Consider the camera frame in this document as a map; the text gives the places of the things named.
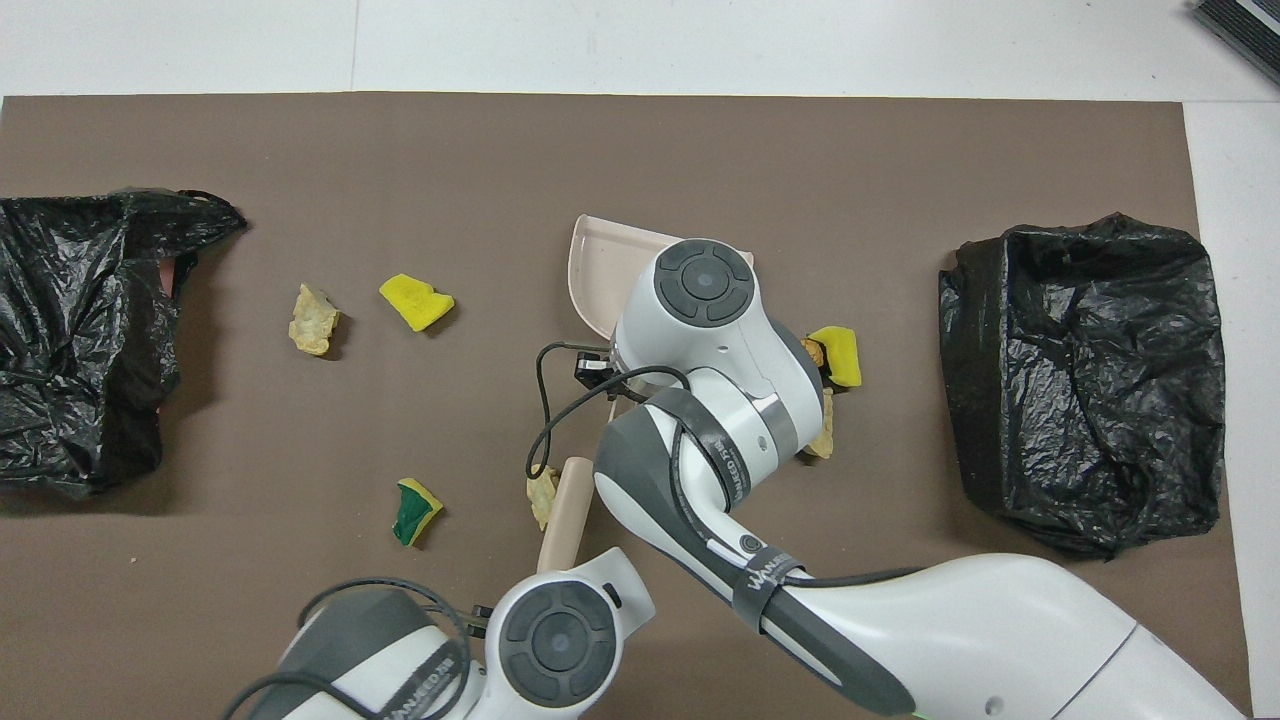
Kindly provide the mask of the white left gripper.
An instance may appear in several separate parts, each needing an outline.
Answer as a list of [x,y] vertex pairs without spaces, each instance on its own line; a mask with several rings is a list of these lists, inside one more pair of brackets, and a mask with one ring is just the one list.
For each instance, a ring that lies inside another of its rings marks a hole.
[[[616,610],[620,614],[622,628],[641,628],[657,615],[657,607],[649,589],[622,548],[612,547],[599,553],[577,565],[575,573],[602,589],[605,585],[613,588],[618,596]],[[475,639],[485,639],[493,614],[493,607],[475,603],[468,614],[468,635]]]

